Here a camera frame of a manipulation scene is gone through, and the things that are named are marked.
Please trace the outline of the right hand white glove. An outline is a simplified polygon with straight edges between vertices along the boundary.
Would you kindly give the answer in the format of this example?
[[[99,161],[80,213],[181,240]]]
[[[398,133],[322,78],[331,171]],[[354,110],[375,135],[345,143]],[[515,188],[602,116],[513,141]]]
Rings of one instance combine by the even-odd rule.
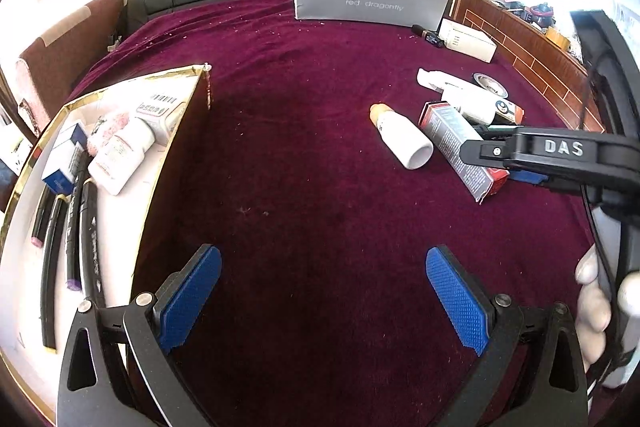
[[[605,327],[610,324],[612,310],[598,282],[598,256],[594,244],[579,260],[575,269],[576,282],[582,285],[577,301],[576,333],[579,340],[585,369],[597,362],[606,345]],[[618,303],[622,311],[632,312],[632,318],[639,318],[639,272],[625,277],[622,286],[622,300]],[[605,387],[614,389],[626,384],[639,362],[639,343],[626,369],[616,369],[605,380]]]

